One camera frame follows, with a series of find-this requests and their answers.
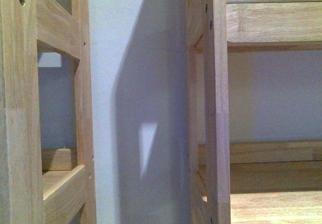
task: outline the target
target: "wooden post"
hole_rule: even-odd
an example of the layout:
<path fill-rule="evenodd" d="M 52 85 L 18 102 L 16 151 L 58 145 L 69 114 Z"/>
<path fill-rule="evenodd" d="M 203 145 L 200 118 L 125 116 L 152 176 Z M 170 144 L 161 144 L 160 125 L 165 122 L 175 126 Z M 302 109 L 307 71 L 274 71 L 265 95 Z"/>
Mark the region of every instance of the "wooden post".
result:
<path fill-rule="evenodd" d="M 36 0 L 0 4 L 0 222 L 43 224 Z"/>
<path fill-rule="evenodd" d="M 92 86 L 90 61 L 90 29 L 88 0 L 72 0 L 72 16 L 80 25 L 81 58 L 75 72 L 75 106 L 77 159 L 85 165 L 86 202 L 81 223 L 96 223 L 96 198 L 93 150 Z"/>
<path fill-rule="evenodd" d="M 205 117 L 209 223 L 230 223 L 226 1 L 205 0 Z"/>

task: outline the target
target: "wooden furniture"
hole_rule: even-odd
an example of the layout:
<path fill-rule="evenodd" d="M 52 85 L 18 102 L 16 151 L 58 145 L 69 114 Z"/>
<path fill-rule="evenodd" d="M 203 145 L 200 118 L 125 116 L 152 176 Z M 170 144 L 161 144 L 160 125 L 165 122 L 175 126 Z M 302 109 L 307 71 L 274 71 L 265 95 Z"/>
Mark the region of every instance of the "wooden furniture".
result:
<path fill-rule="evenodd" d="M 72 0 L 72 15 L 55 0 L 0 8 L 0 222 L 68 224 L 80 211 L 81 223 L 94 224 L 88 0 Z M 37 50 L 75 61 L 77 157 L 41 151 Z"/>
<path fill-rule="evenodd" d="M 322 223 L 321 141 L 229 143 L 227 72 L 229 51 L 321 49 L 322 0 L 186 0 L 186 32 L 193 224 Z"/>

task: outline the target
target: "light patch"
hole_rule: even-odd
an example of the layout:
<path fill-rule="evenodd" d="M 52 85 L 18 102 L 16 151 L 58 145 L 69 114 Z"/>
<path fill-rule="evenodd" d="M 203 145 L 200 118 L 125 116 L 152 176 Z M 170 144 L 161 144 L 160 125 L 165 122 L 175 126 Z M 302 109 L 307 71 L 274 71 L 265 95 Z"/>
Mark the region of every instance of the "light patch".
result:
<path fill-rule="evenodd" d="M 147 170 L 156 129 L 157 123 L 143 123 L 139 130 L 141 179 Z"/>
<path fill-rule="evenodd" d="M 61 54 L 56 52 L 38 53 L 38 67 L 62 67 Z"/>

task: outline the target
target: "wooden chair frame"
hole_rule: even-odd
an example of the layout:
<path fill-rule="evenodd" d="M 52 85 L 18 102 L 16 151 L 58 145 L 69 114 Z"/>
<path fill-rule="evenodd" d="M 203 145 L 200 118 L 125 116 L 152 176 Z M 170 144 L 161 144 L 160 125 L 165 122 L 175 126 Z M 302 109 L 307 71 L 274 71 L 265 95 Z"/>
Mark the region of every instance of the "wooden chair frame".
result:
<path fill-rule="evenodd" d="M 0 222 L 96 223 L 88 0 L 0 0 Z M 76 62 L 77 166 L 70 150 L 41 155 L 37 50 Z M 44 175 L 42 170 L 50 170 Z"/>
<path fill-rule="evenodd" d="M 320 140 L 229 143 L 227 72 L 229 51 L 321 49 L 321 8 L 322 0 L 186 0 L 193 224 L 231 222 L 230 164 L 247 163 L 249 168 L 256 166 L 263 172 L 266 171 L 263 163 L 267 163 L 266 167 L 270 169 L 281 168 L 294 173 L 312 171 L 318 174 L 316 171 L 322 169 Z M 204 54 L 202 73 L 200 67 L 196 67 L 197 53 Z M 197 79 L 200 74 L 204 77 L 202 101 L 205 104 L 206 143 L 203 146 L 198 143 L 198 118 L 201 114 L 197 105 L 202 94 L 198 94 Z M 205 164 L 204 175 L 199 165 Z M 319 184 L 311 182 L 309 187 L 319 188 Z M 303 196 L 295 192 L 294 196 L 314 203 L 313 196 L 320 193 L 306 192 Z"/>

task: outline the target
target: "screw hole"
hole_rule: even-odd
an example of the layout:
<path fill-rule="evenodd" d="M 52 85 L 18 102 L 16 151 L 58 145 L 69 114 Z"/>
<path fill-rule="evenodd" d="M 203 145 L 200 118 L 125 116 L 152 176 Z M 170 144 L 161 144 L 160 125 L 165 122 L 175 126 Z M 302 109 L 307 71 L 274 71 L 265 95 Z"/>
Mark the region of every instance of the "screw hole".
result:
<path fill-rule="evenodd" d="M 26 1 L 25 0 L 19 0 L 20 4 L 24 7 L 26 5 Z"/>

